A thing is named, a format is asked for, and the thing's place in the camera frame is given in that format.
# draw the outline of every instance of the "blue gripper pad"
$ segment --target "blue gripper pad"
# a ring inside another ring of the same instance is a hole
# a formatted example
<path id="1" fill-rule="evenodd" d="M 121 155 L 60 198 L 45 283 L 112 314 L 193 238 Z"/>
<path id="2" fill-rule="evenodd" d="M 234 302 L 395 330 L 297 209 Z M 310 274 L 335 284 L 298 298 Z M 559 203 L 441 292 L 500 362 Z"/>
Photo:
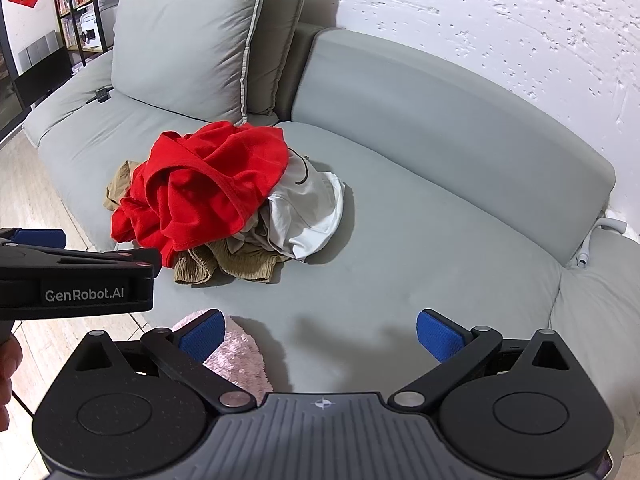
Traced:
<path id="1" fill-rule="evenodd" d="M 225 339 L 225 316 L 217 312 L 180 338 L 178 348 L 199 363 L 206 361 Z"/>
<path id="2" fill-rule="evenodd" d="M 11 241 L 14 244 L 64 249 L 66 235 L 62 229 L 16 229 Z"/>
<path id="3" fill-rule="evenodd" d="M 465 346 L 463 337 L 426 312 L 418 314 L 415 326 L 418 341 L 439 362 L 444 362 Z"/>

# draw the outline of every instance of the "white hose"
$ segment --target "white hose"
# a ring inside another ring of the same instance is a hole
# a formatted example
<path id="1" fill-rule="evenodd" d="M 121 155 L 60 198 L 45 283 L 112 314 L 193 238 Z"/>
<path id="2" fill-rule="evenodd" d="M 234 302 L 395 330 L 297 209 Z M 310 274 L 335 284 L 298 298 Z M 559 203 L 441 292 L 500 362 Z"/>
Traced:
<path id="1" fill-rule="evenodd" d="M 578 267 L 580 267 L 581 269 L 585 268 L 589 263 L 589 243 L 591 241 L 591 233 L 593 233 L 593 230 L 597 227 L 608 227 L 610 229 L 613 229 L 614 231 L 619 232 L 622 235 L 626 231 L 626 222 L 623 222 L 622 220 L 616 220 L 614 218 L 598 218 L 596 220 L 596 223 L 591 228 L 591 231 L 589 231 L 589 234 L 582 242 L 580 251 L 578 251 L 576 260 L 578 263 Z"/>

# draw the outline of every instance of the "pink fluffy slipper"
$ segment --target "pink fluffy slipper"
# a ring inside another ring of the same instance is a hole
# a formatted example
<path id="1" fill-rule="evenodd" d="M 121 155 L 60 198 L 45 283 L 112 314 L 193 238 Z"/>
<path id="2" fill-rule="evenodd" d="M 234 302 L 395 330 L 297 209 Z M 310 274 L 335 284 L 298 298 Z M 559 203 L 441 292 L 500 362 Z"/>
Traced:
<path id="1" fill-rule="evenodd" d="M 206 312 L 200 310 L 189 314 L 174 325 L 172 330 L 178 330 L 188 322 Z M 265 394 L 273 391 L 273 387 L 264 372 L 264 360 L 258 350 L 254 338 L 248 335 L 240 326 L 225 314 L 225 339 L 213 354 L 203 363 L 209 370 L 214 371 L 227 381 L 252 394 L 262 402 Z"/>

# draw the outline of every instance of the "finger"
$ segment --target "finger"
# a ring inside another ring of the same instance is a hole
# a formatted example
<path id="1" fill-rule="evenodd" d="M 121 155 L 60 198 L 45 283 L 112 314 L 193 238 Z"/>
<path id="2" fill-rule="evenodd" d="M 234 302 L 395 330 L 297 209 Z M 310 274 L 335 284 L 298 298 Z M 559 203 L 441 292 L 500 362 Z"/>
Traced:
<path id="1" fill-rule="evenodd" d="M 0 431 L 9 429 L 9 412 L 4 406 L 0 406 Z"/>
<path id="2" fill-rule="evenodd" d="M 11 338 L 0 346 L 0 377 L 9 379 L 22 362 L 22 348 L 12 334 Z"/>
<path id="3" fill-rule="evenodd" d="M 11 383 L 11 379 L 0 379 L 0 406 L 5 406 L 9 403 L 13 391 L 14 386 Z"/>

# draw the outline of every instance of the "beige clothing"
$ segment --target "beige clothing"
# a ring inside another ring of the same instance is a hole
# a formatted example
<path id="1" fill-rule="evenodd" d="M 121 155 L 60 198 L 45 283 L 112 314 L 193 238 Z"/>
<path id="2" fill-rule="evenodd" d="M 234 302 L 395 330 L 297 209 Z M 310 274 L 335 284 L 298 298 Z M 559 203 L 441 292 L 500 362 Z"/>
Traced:
<path id="1" fill-rule="evenodd" d="M 118 168 L 113 180 L 107 186 L 104 206 L 115 211 L 120 206 L 120 199 L 131 185 L 133 171 L 141 164 L 127 160 Z M 208 282 L 217 268 L 235 278 L 254 282 L 269 282 L 273 269 L 279 262 L 289 260 L 286 256 L 273 251 L 266 251 L 249 242 L 235 253 L 231 253 L 227 240 L 216 240 L 176 253 L 174 261 L 174 281 L 183 285 L 197 285 Z"/>
<path id="2" fill-rule="evenodd" d="M 107 186 L 107 193 L 102 203 L 109 211 L 116 211 L 116 209 L 119 208 L 120 199 L 125 195 L 131 185 L 133 171 L 140 164 L 142 164 L 142 162 L 126 160 L 116 171 L 116 174 Z"/>

